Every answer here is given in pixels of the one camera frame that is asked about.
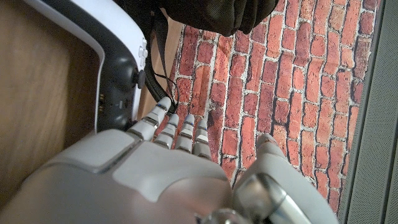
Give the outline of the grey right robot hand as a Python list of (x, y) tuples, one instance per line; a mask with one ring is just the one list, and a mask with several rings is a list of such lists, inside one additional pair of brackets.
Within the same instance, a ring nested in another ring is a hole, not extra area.
[(211, 159), (206, 121), (169, 118), (161, 99), (127, 131), (83, 138), (31, 174), (2, 223), (336, 223), (320, 192), (270, 134), (231, 185)]

